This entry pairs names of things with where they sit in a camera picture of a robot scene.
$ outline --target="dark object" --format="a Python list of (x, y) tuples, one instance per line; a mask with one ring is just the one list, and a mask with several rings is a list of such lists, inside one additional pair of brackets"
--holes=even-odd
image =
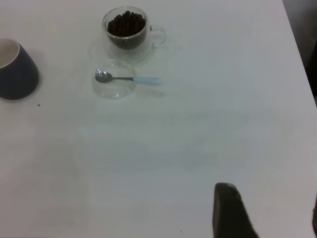
[(143, 43), (147, 21), (141, 14), (126, 11), (108, 23), (107, 31), (113, 36), (110, 40), (119, 48), (130, 50)]
[(0, 39), (0, 97), (24, 98), (38, 82), (38, 69), (23, 47), (14, 40)]
[(214, 188), (212, 228), (214, 238), (259, 238), (239, 191), (230, 183), (217, 183)]
[(317, 237), (317, 198), (315, 202), (315, 208), (313, 209), (313, 230)]
[(317, 96), (317, 43), (306, 68), (306, 75), (314, 96)]

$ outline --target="clear glass dish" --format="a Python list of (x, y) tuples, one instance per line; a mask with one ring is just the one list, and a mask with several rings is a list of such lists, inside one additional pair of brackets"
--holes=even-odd
[[(133, 77), (131, 66), (122, 60), (109, 59), (105, 63), (98, 65), (96, 70), (110, 73), (113, 77)], [(108, 83), (100, 83), (93, 76), (93, 87), (97, 94), (109, 98), (123, 98), (135, 88), (136, 83), (128, 80), (115, 79)]]

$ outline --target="clear glass mug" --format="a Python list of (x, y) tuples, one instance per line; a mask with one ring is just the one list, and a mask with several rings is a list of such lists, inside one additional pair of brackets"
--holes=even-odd
[[(107, 26), (117, 15), (126, 11), (141, 14), (145, 19), (145, 27), (137, 34), (128, 37), (115, 36), (108, 32)], [(159, 31), (161, 39), (157, 42), (153, 32)], [(158, 47), (166, 40), (166, 35), (161, 27), (149, 25), (148, 16), (140, 9), (133, 6), (118, 7), (108, 12), (103, 19), (103, 45), (111, 57), (127, 62), (138, 62), (144, 59), (152, 47)]]

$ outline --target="metal spoon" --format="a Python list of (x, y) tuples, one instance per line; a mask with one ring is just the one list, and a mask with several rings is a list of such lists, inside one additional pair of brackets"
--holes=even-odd
[(130, 80), (136, 83), (145, 83), (151, 85), (160, 85), (163, 84), (163, 80), (161, 78), (155, 77), (113, 77), (110, 73), (105, 71), (96, 70), (95, 73), (96, 81), (100, 83), (108, 83), (114, 79), (122, 79), (122, 80)]

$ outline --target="white table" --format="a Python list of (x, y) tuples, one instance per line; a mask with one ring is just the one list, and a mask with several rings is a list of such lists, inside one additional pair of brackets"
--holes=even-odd
[(166, 29), (132, 65), (164, 85), (112, 101), (91, 75), (125, 3), (0, 1), (0, 37), (42, 74), (0, 101), (0, 237), (210, 238), (217, 182), (260, 237), (314, 237), (317, 111), (282, 1), (129, 2)]

